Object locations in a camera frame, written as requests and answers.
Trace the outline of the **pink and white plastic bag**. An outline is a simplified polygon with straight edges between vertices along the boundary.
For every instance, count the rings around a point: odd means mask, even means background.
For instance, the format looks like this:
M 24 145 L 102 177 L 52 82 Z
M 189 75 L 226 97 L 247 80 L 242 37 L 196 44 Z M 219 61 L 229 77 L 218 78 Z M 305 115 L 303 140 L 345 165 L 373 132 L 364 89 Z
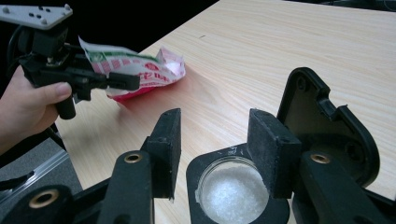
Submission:
M 173 84 L 186 75 L 183 57 L 166 48 L 160 48 L 157 55 L 151 57 L 125 47 L 88 43 L 82 38 L 78 40 L 96 73 L 140 77 L 137 90 L 110 87 L 106 89 L 106 95 L 117 102 Z

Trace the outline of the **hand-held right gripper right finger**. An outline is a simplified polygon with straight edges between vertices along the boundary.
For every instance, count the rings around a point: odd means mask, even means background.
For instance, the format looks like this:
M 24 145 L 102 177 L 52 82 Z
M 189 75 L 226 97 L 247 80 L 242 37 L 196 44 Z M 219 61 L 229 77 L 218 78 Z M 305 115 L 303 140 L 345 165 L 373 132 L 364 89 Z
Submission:
M 298 224 L 389 224 L 333 155 L 303 150 L 276 117 L 249 111 L 247 151 L 274 199 L 292 199 Z

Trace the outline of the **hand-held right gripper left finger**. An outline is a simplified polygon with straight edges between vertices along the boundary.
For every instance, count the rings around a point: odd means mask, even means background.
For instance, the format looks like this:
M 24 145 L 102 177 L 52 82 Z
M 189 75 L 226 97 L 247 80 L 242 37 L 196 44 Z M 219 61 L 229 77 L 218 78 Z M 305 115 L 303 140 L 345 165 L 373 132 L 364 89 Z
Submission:
M 181 155 L 181 110 L 163 112 L 138 150 L 121 154 L 97 224 L 154 224 L 156 198 L 175 198 Z

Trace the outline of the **white granules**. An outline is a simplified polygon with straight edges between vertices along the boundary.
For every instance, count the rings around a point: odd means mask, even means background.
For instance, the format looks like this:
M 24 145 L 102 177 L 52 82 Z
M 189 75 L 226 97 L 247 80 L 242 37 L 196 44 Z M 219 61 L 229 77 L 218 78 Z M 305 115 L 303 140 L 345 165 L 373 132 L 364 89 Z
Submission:
M 218 224 L 250 224 L 264 211 L 269 195 L 254 166 L 224 161 L 204 173 L 196 201 Z

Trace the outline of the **aluminium floor rail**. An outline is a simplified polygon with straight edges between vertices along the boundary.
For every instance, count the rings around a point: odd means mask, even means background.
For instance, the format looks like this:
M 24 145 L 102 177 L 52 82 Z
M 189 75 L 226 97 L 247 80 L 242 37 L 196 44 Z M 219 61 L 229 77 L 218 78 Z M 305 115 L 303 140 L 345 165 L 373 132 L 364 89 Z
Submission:
M 54 170 L 68 159 L 68 154 L 65 151 L 59 151 L 51 158 L 40 164 L 32 172 L 29 173 L 28 178 L 21 184 L 12 189 L 8 189 L 5 193 L 0 193 L 0 204 L 9 202 L 20 195 L 23 191 L 31 187 L 35 182 L 40 180 L 46 174 Z

